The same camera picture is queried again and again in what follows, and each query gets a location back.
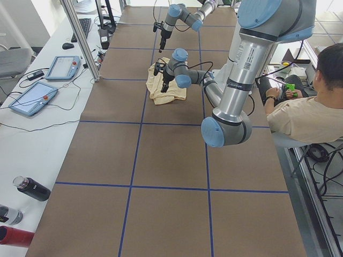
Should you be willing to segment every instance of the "blue tablet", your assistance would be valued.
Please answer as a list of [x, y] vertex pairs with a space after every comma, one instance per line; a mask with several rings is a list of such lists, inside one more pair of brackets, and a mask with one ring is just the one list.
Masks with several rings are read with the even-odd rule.
[[70, 80], [80, 67], [78, 56], [56, 56], [47, 75], [46, 80]]
[[37, 81], [30, 86], [9, 108], [25, 116], [39, 112], [56, 94], [58, 88]]

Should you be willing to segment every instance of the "beige cloth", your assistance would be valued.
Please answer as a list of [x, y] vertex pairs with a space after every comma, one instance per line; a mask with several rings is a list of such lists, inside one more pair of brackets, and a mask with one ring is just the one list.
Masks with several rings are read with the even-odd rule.
[[[169, 62], [168, 58], [162, 58], [166, 63]], [[186, 100], [186, 88], [179, 88], [175, 82], [175, 79], [169, 83], [169, 88], [167, 92], [161, 93], [162, 84], [163, 84], [163, 75], [158, 73], [157, 76], [154, 76], [154, 66], [151, 65], [148, 69], [148, 80], [146, 82], [146, 87], [150, 92], [150, 99], [154, 100], [156, 105], [169, 103], [173, 100]]]
[[302, 142], [333, 142], [343, 137], [343, 110], [326, 107], [315, 97], [279, 103], [267, 120], [272, 131]]

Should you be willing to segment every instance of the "white bottle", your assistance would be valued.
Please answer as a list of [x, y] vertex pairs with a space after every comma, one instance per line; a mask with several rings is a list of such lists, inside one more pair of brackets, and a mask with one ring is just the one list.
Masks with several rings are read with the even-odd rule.
[[23, 219], [23, 213], [19, 210], [0, 205], [0, 222], [15, 225]]

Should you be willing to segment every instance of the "brown table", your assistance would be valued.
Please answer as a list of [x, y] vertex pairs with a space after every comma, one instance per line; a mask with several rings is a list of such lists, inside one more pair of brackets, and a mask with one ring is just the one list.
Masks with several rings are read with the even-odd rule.
[[161, 54], [151, 7], [127, 7], [121, 22], [26, 256], [306, 256], [257, 90], [251, 138], [220, 149], [202, 140], [212, 108], [199, 86], [160, 106], [146, 90], [148, 67], [177, 47], [221, 68], [233, 10], [199, 33], [174, 30]]

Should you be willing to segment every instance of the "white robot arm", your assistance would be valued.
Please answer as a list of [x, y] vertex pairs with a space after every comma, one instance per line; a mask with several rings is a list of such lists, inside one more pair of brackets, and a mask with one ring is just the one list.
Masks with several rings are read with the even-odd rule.
[[172, 35], [173, 29], [178, 19], [182, 20], [194, 31], [199, 31], [203, 25], [203, 20], [212, 13], [218, 5], [218, 0], [198, 0], [203, 6], [194, 14], [187, 10], [184, 4], [172, 4], [169, 7], [166, 20], [155, 22], [153, 32], [161, 30], [161, 42], [159, 52], [165, 48], [167, 39]]
[[242, 109], [256, 75], [276, 43], [300, 41], [312, 35], [315, 13], [316, 0], [242, 1], [236, 26], [240, 43], [232, 44], [230, 49], [235, 57], [226, 68], [225, 87], [218, 86], [208, 73], [188, 70], [187, 52], [175, 50], [163, 68], [163, 81], [167, 84], [175, 76], [180, 87], [193, 83], [203, 87], [215, 107], [212, 117], [202, 122], [202, 135], [208, 145], [222, 147], [248, 140], [252, 126]]

